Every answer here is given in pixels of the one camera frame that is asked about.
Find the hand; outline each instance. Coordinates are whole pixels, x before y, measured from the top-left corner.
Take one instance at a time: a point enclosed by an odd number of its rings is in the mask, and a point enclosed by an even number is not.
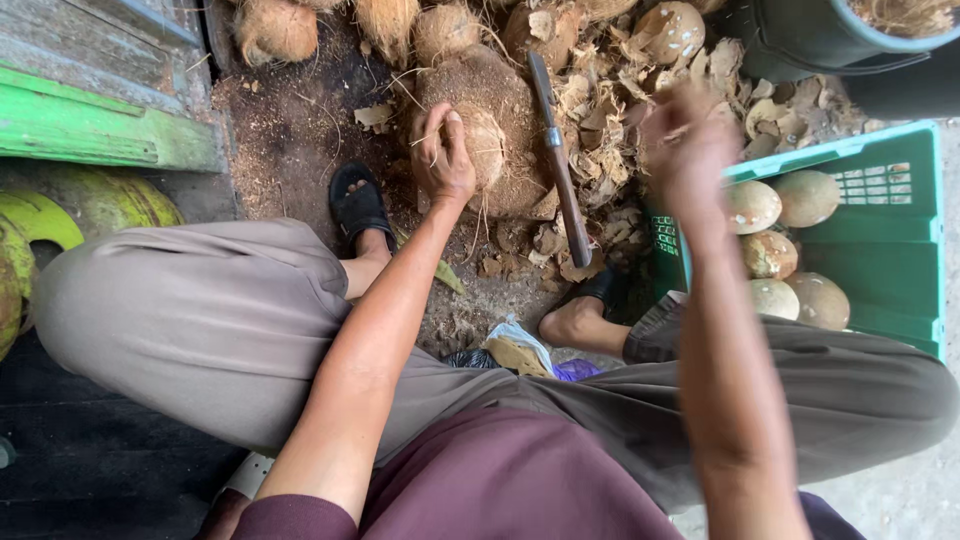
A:
[[[476,171],[467,153],[467,132],[460,114],[441,103],[414,121],[410,161],[414,178],[431,205],[450,201],[463,207],[473,196]]]
[[[725,222],[717,224],[724,215],[723,169],[736,161],[742,139],[727,118],[709,114],[713,104],[704,93],[681,87],[641,125],[644,138],[655,147],[654,192],[687,236],[726,228]],[[664,141],[683,127],[687,131],[680,141]]]

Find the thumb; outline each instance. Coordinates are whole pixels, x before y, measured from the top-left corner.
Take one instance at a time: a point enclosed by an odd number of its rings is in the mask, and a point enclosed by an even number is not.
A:
[[[450,142],[451,162],[456,160],[469,160],[467,155],[467,130],[464,128],[464,120],[460,113],[451,110],[446,114],[446,136]]]

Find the white plastic bag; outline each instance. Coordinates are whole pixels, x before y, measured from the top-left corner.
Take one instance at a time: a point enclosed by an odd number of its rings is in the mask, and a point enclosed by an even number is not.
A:
[[[501,335],[517,345],[533,349],[543,369],[550,374],[550,377],[554,379],[557,377],[557,374],[553,372],[553,363],[550,362],[550,353],[546,352],[546,349],[540,344],[536,337],[530,335],[530,332],[524,330],[521,325],[516,323],[516,316],[513,313],[507,315],[507,322],[496,325],[496,328],[490,332],[487,339],[495,339]]]

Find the grey pants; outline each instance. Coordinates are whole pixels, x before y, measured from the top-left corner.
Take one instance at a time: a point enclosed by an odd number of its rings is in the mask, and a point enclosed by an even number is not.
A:
[[[134,229],[87,242],[42,272],[34,309],[40,340],[65,369],[273,454],[350,311],[346,290],[343,266],[320,239],[278,219]],[[634,327],[624,349],[632,365],[580,382],[451,368],[415,348],[376,465],[457,412],[522,407],[592,431],[665,511],[696,503],[673,357],[682,311],[665,299]],[[801,482],[912,454],[953,426],[957,386],[935,358],[881,337],[773,318],[764,326]]]

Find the green wooden plank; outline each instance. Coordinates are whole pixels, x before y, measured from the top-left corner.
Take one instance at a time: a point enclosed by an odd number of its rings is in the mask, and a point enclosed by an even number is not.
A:
[[[222,152],[213,125],[0,68],[0,156],[225,172]]]
[[[33,75],[27,75],[26,73],[20,73],[19,71],[2,67],[0,67],[0,85],[24,88],[26,90],[79,101],[102,109],[115,110],[133,116],[143,116],[143,113],[146,111],[146,109],[142,107],[130,105],[118,99],[104,97],[80,90],[79,88],[74,88],[73,86],[61,85],[54,81],[40,79]]]

